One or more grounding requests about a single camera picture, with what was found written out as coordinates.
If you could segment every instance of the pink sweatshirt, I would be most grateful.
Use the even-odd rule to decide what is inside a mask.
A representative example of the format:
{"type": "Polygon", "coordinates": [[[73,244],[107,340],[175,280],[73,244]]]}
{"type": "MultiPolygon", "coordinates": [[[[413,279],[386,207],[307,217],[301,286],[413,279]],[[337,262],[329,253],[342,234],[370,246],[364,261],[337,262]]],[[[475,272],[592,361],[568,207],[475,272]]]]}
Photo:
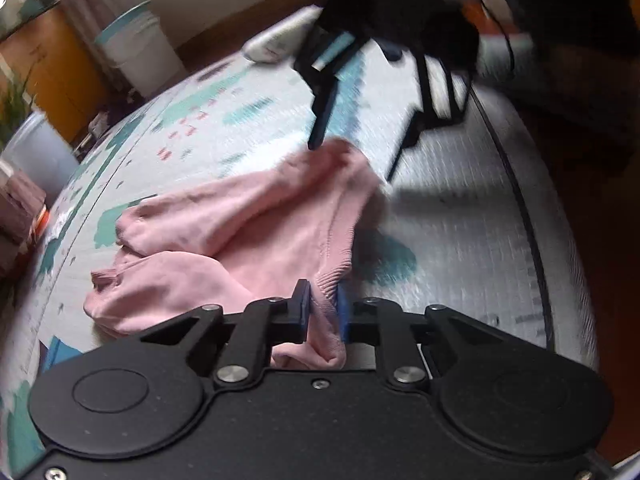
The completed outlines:
{"type": "Polygon", "coordinates": [[[129,334],[207,303],[226,313],[311,282],[307,342],[273,350],[279,366],[340,367],[335,288],[351,269],[353,229],[379,179],[350,143],[331,139],[268,171],[143,200],[116,224],[114,266],[92,272],[85,312],[129,334]]]}

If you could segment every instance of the black line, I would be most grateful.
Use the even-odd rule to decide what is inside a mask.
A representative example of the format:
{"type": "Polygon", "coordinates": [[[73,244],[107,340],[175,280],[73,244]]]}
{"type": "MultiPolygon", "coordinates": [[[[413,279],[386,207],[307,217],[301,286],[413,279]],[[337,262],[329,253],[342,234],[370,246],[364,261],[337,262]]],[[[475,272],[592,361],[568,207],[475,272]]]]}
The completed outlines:
{"type": "Polygon", "coordinates": [[[536,279],[538,280],[538,289],[540,290],[540,300],[542,300],[542,317],[545,322],[545,337],[546,337],[546,349],[551,350],[552,352],[556,351],[556,334],[554,331],[554,316],[551,311],[551,301],[549,300],[549,289],[546,284],[545,277],[545,269],[542,265],[542,257],[540,256],[540,248],[538,247],[538,241],[536,240],[536,233],[533,229],[533,224],[531,222],[531,216],[529,215],[529,210],[527,209],[527,203],[524,200],[524,195],[522,194],[522,190],[520,189],[520,184],[518,183],[518,179],[516,178],[516,174],[511,167],[511,163],[509,162],[509,157],[507,153],[504,151],[504,147],[500,142],[500,138],[498,137],[497,132],[495,131],[494,126],[491,124],[489,117],[484,111],[484,107],[482,106],[480,99],[476,95],[476,91],[473,88],[470,88],[470,94],[476,103],[476,107],[480,112],[482,120],[484,121],[484,126],[486,126],[489,135],[491,136],[492,141],[494,142],[494,146],[498,155],[500,156],[500,160],[502,161],[502,165],[504,166],[504,171],[507,174],[509,182],[511,184],[511,190],[513,191],[513,197],[518,204],[518,209],[520,210],[520,217],[522,218],[522,224],[524,225],[524,230],[527,233],[527,242],[529,243],[529,248],[531,250],[531,256],[533,257],[533,266],[536,270],[536,279]]]}

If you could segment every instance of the white bin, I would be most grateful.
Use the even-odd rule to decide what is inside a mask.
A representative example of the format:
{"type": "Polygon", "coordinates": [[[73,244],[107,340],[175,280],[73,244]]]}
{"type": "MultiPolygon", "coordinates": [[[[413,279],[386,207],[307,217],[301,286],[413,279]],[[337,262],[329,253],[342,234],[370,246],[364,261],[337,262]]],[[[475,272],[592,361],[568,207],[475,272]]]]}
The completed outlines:
{"type": "Polygon", "coordinates": [[[78,168],[71,147],[37,111],[18,128],[0,157],[24,171],[47,194],[44,202],[48,208],[78,168]]]}
{"type": "Polygon", "coordinates": [[[131,85],[149,97],[187,73],[160,28],[160,20],[144,2],[128,10],[95,39],[131,85]]]}

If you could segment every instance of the green plant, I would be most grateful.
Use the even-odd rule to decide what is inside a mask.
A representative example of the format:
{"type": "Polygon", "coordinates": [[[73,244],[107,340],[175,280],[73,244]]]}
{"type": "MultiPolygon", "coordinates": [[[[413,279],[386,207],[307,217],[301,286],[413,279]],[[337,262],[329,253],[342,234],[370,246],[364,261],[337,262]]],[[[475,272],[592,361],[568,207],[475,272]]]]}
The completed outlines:
{"type": "Polygon", "coordinates": [[[6,89],[0,96],[0,150],[6,146],[31,113],[33,97],[27,101],[24,98],[24,91],[32,68],[24,79],[21,79],[14,70],[12,70],[13,76],[7,77],[6,89]]]}

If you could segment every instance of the wooden floor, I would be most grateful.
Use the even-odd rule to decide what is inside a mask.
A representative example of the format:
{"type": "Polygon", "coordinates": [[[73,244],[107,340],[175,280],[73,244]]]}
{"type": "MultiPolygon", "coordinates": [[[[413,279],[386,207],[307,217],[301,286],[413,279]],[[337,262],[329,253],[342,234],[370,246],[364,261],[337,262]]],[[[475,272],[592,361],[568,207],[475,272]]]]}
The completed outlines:
{"type": "MultiPolygon", "coordinates": [[[[197,70],[312,0],[269,0],[178,49],[197,70]]],[[[478,8],[481,32],[496,33],[478,8]]],[[[600,372],[613,392],[613,421],[598,450],[617,462],[640,449],[640,155],[605,136],[522,104],[574,231],[596,318],[600,372]]]]}

